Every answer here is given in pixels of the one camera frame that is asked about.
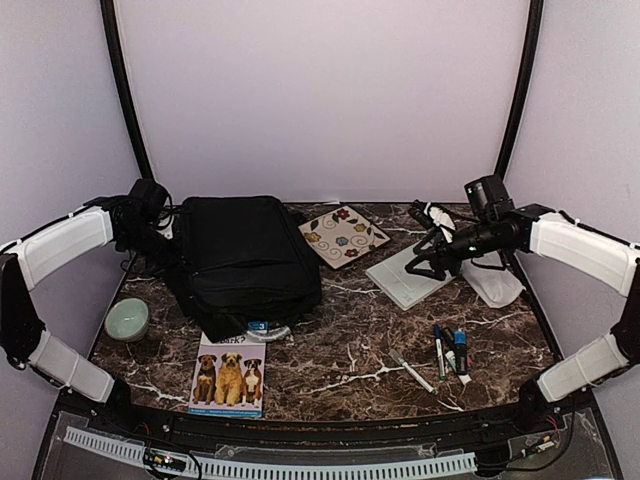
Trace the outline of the grey shrink-wrapped notebook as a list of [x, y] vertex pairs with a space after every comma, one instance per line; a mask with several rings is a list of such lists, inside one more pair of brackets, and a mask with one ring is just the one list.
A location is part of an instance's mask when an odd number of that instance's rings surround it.
[[403, 311], [413, 308], [452, 281], [450, 275], [438, 281], [407, 273], [405, 266], [415, 258], [414, 246], [410, 245], [366, 270], [366, 276]]

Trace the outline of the black student bag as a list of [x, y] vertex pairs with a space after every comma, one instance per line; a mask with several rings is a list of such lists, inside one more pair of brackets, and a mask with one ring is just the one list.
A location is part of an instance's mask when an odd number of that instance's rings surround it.
[[189, 197], [173, 242], [179, 258], [162, 278], [213, 343], [253, 321], [291, 326], [321, 300], [318, 256], [273, 196]]

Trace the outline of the dog picture book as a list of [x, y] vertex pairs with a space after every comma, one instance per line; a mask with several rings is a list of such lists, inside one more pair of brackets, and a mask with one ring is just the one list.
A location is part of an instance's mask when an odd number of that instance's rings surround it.
[[266, 345], [247, 335], [213, 343], [202, 333], [188, 412], [193, 415], [261, 418]]

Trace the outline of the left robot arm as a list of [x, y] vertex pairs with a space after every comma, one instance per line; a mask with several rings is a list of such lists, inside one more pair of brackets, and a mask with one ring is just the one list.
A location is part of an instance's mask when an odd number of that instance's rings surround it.
[[139, 254], [167, 246], [168, 205], [165, 193], [98, 197], [1, 247], [2, 357], [104, 404], [101, 417], [120, 436], [141, 427], [140, 412], [119, 398], [124, 382], [88, 360], [61, 328], [81, 333], [97, 315], [95, 280], [79, 259], [107, 245]]

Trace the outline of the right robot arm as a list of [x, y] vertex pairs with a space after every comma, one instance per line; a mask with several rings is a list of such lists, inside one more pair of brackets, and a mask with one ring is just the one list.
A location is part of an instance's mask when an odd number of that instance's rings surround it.
[[639, 247], [614, 239], [563, 211], [539, 204], [508, 205], [481, 213], [467, 226], [447, 223], [443, 206], [414, 202], [410, 216], [428, 234], [406, 270], [433, 280], [456, 275], [464, 262], [492, 252], [519, 251], [558, 263], [609, 290], [626, 304], [604, 333], [537, 374], [510, 413], [521, 434], [534, 432], [549, 416], [549, 405], [597, 386], [639, 363]]

